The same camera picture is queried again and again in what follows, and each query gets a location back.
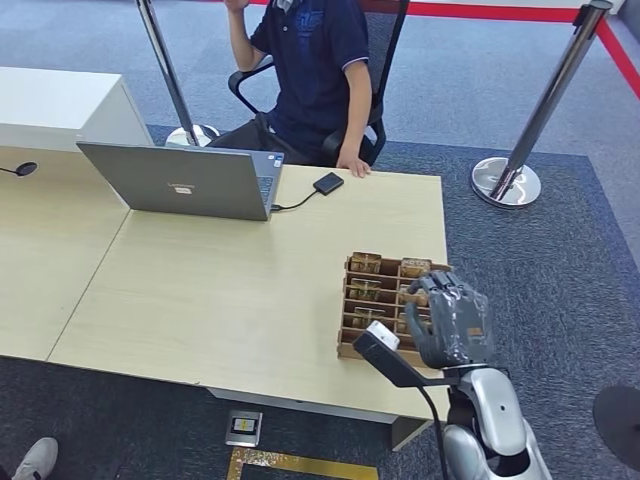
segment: black microphone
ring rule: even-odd
[[[8,170],[6,168],[0,168],[0,170],[3,172],[13,173],[14,175],[17,175],[18,177],[26,177],[27,175],[31,175],[37,168],[38,164],[35,162],[26,162],[23,163],[22,165],[18,165],[18,168],[15,170]]]

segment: laptop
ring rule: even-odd
[[[78,142],[134,210],[267,221],[285,155]]]

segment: stanchion post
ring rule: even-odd
[[[211,139],[219,136],[217,130],[213,127],[193,125],[151,0],[136,0],[136,4],[182,125],[182,128],[169,135],[167,144],[206,146]]]
[[[580,7],[574,21],[573,37],[511,155],[486,158],[473,169],[471,185],[475,193],[503,208],[524,207],[540,196],[540,179],[525,163],[593,43],[595,29],[611,7],[613,4],[606,0],[592,0]]]

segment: chair backrest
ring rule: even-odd
[[[410,0],[360,0],[369,30],[369,74],[374,104],[381,103]]]

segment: navy polo shirt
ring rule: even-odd
[[[280,94],[268,119],[292,147],[317,157],[329,134],[344,129],[344,69],[368,60],[367,22],[358,0],[294,0],[286,13],[266,7],[251,44],[272,55]]]

